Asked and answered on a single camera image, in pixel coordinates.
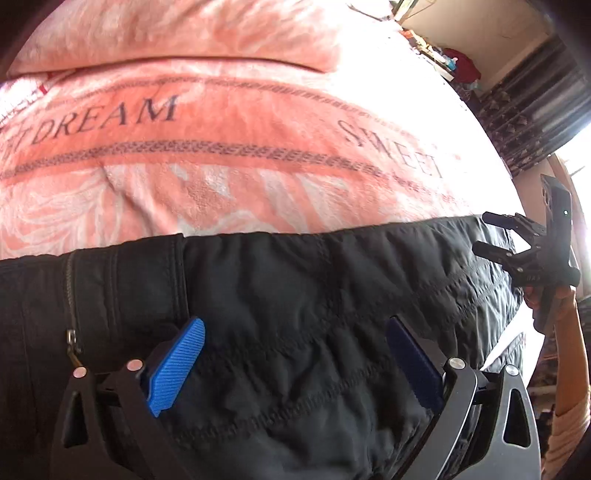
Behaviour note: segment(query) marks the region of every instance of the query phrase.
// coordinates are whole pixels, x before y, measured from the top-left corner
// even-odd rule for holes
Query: zipper
[[[68,255],[66,261],[66,298],[68,302],[68,309],[70,313],[69,322],[67,322],[66,328],[66,343],[67,343],[67,355],[74,364],[74,367],[81,367],[82,362],[78,358],[78,355],[82,353],[77,340],[77,327],[78,322],[76,320],[76,303],[74,302],[74,254],[72,252]]]

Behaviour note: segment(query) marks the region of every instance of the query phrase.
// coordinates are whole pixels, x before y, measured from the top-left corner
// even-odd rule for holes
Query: zipper pull
[[[66,330],[66,343],[68,344],[67,354],[72,361],[74,367],[82,367],[82,362],[80,362],[77,355],[81,353],[80,348],[76,343],[76,331],[73,328],[68,328]]]

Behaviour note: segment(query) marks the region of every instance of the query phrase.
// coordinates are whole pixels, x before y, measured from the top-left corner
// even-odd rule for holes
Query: sleeve
[[[548,439],[542,480],[551,480],[560,471],[589,427],[589,395],[561,416],[554,416]]]

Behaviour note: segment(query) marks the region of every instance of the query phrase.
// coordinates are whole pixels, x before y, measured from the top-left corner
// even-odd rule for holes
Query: patterned curtain
[[[591,296],[577,302],[579,317],[581,320],[581,330],[587,348],[587,359],[591,360]]]
[[[591,84],[556,36],[481,102],[476,117],[514,177],[591,122]]]

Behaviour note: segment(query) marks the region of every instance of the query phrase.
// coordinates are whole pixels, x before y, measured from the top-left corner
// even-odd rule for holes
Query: blue grip pad
[[[390,353],[400,366],[418,402],[439,413],[443,409],[443,379],[404,325],[392,317],[386,325]]]
[[[189,322],[176,337],[173,347],[150,376],[148,407],[154,417],[173,406],[204,343],[205,324],[200,319]]]

